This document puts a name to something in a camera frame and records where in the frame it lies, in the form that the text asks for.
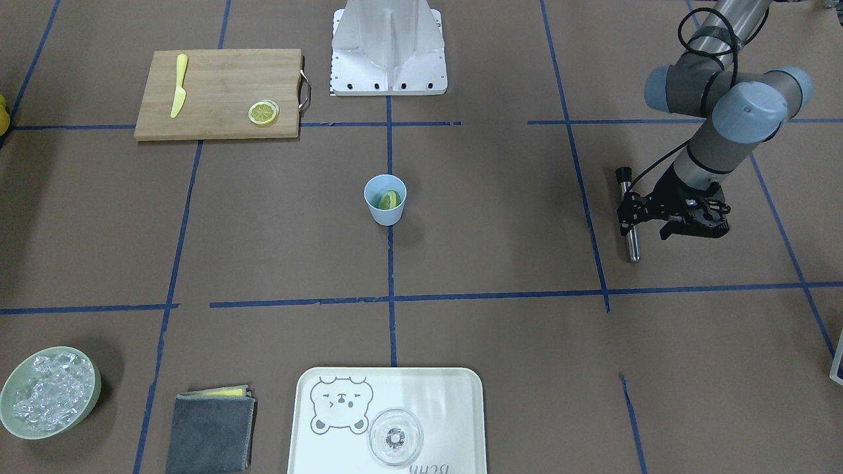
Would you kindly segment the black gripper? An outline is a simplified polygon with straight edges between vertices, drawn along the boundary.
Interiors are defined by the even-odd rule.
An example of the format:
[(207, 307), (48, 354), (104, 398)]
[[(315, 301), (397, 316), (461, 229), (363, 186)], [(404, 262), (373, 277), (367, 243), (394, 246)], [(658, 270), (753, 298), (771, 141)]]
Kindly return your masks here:
[(720, 185), (710, 185), (705, 191), (676, 185), (666, 192), (661, 207), (666, 221), (659, 231), (661, 239), (672, 235), (720, 239), (730, 231), (730, 207)]

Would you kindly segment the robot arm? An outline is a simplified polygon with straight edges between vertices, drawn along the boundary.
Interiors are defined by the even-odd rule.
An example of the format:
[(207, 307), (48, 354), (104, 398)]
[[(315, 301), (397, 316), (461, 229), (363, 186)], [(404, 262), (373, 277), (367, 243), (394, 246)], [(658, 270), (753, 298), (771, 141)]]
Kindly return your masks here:
[(814, 81), (798, 67), (741, 73), (740, 51), (755, 39), (770, 1), (720, 1), (690, 38), (680, 38), (676, 63), (657, 67), (645, 84), (653, 110), (699, 117), (703, 123), (668, 154), (672, 164), (645, 196), (624, 193), (618, 208), (621, 234), (662, 220), (660, 237), (719, 239), (728, 234), (730, 207), (722, 181), (761, 143), (803, 110)]

